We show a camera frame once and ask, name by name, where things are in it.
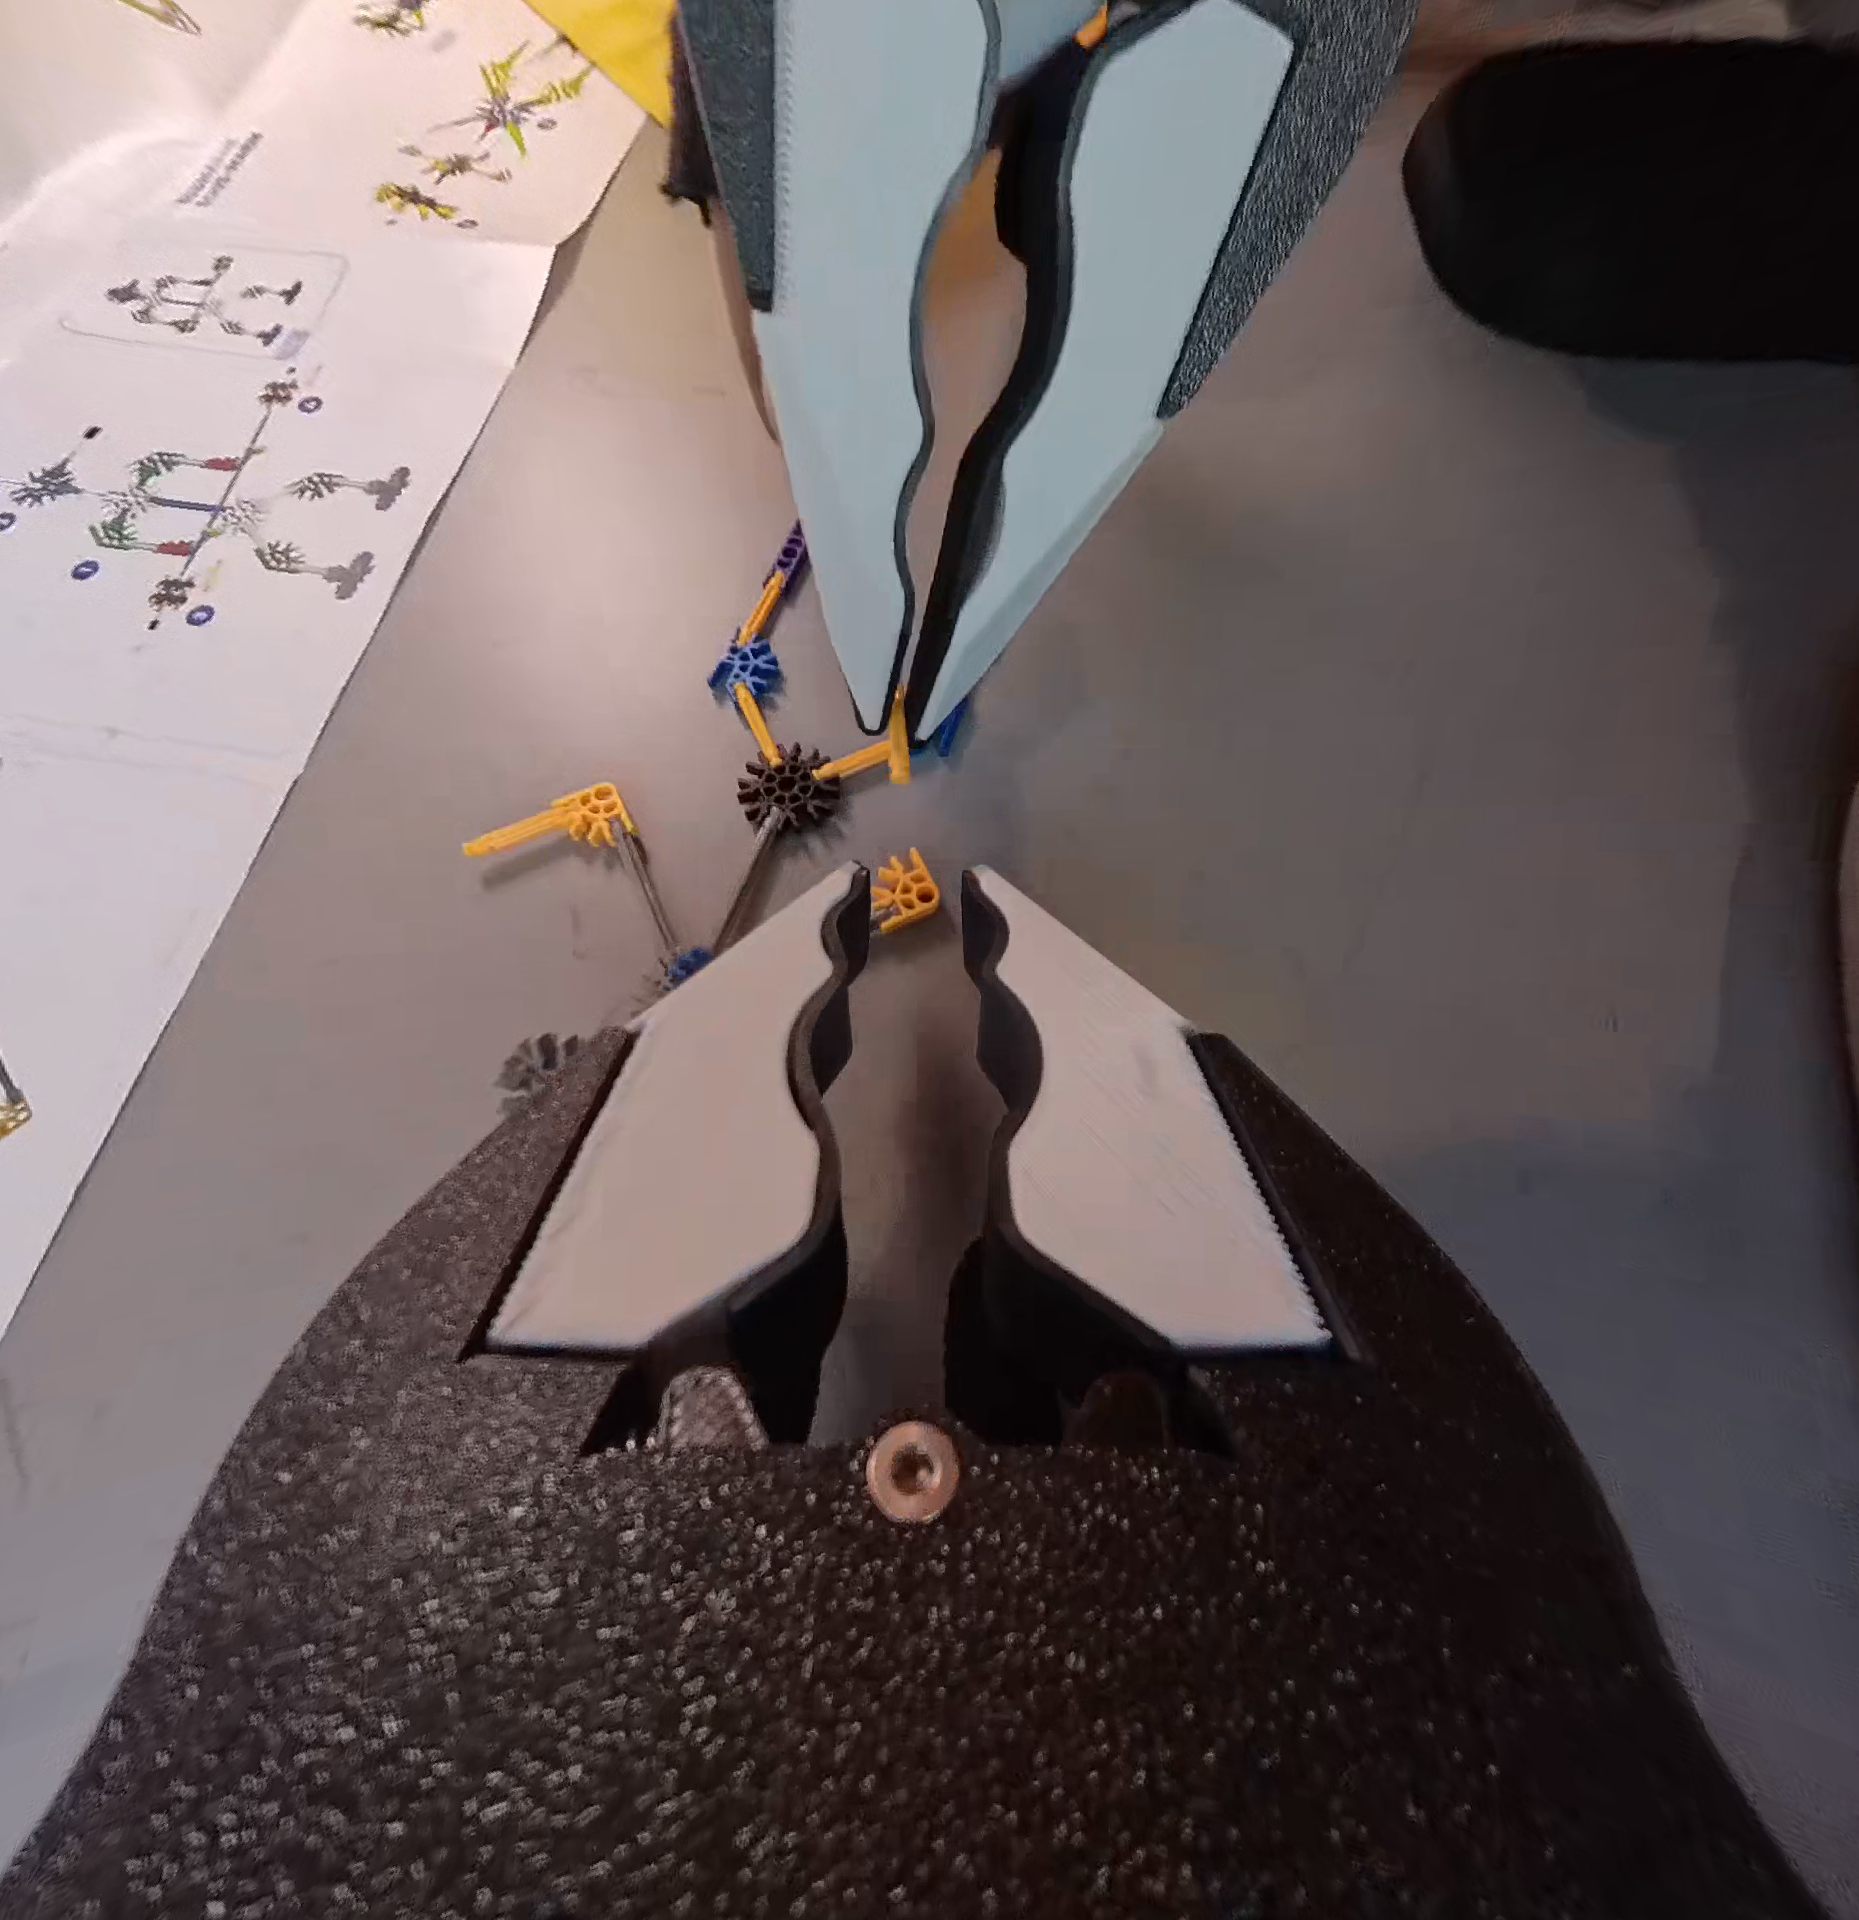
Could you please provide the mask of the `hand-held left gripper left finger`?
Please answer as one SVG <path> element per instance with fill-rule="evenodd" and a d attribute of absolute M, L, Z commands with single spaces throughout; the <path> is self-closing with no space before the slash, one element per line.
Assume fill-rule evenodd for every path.
<path fill-rule="evenodd" d="M 627 1362 L 659 1414 L 691 1370 L 804 1444 L 845 1309 L 843 1168 L 823 1094 L 872 877 L 845 863 L 634 1024 L 495 1303 L 495 1348 Z"/>

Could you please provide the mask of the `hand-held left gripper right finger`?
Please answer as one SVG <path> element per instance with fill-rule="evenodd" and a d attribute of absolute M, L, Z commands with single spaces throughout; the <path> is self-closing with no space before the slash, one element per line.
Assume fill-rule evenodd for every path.
<path fill-rule="evenodd" d="M 1202 1035 L 994 867 L 963 876 L 963 947 L 1005 1110 L 960 1260 L 960 1424 L 1228 1444 L 1209 1360 L 1337 1341 Z"/>

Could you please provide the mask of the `white toy instruction sheet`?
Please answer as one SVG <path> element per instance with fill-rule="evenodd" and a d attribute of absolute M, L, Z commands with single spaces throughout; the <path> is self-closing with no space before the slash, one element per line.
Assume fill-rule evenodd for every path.
<path fill-rule="evenodd" d="M 0 1 L 0 1343 L 649 122 L 530 5 Z"/>

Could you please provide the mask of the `multicolour rod and connector assembly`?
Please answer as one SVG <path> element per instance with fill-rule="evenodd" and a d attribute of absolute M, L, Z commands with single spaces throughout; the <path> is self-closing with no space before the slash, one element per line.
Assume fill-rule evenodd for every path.
<path fill-rule="evenodd" d="M 882 771 L 887 779 L 887 732 L 876 746 L 842 756 L 828 756 L 822 750 L 807 750 L 797 742 L 784 746 L 773 736 L 763 704 L 784 686 L 784 667 L 773 648 L 773 623 L 804 581 L 809 564 L 809 539 L 797 522 L 782 542 L 750 612 L 737 626 L 708 675 L 712 695 L 732 707 L 755 741 L 755 753 L 737 781 L 737 801 L 752 826 L 750 863 L 727 905 L 724 923 L 708 941 L 684 941 L 668 925 L 646 867 L 642 834 L 615 783 L 601 781 L 562 794 L 548 805 L 574 809 L 574 824 L 568 839 L 630 856 L 659 935 L 663 987 L 666 991 L 688 982 L 742 935 L 750 893 L 782 840 L 828 824 L 843 803 L 849 781 L 869 771 Z M 942 759 L 955 753 L 966 730 L 967 710 L 970 701 L 960 701 L 937 727 L 927 746 L 913 747 L 914 760 L 926 751 Z"/>

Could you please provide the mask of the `yellow plastic bin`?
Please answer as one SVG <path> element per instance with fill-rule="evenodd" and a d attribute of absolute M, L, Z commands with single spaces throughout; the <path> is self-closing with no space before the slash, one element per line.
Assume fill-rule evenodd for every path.
<path fill-rule="evenodd" d="M 644 115 L 676 122 L 676 1 L 530 1 Z"/>

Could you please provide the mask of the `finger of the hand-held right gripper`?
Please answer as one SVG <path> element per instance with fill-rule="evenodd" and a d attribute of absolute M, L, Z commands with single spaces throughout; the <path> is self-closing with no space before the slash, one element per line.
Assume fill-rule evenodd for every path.
<path fill-rule="evenodd" d="M 989 1 L 773 8 L 773 297 L 755 321 L 822 617 L 866 732 L 914 626 L 935 452 L 921 288 L 1002 74 Z"/>
<path fill-rule="evenodd" d="M 1034 612 L 1164 431 L 1293 37 L 1247 5 L 1176 5 L 1091 53 L 1039 148 L 1018 355 L 966 447 L 907 673 L 937 732 Z"/>

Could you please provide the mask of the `person's right forearm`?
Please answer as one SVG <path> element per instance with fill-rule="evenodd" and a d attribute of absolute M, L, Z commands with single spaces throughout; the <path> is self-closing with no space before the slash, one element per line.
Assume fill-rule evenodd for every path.
<path fill-rule="evenodd" d="M 1401 67 L 1437 74 L 1535 43 L 1679 37 L 1805 39 L 1859 53 L 1859 1 L 1425 1 Z"/>

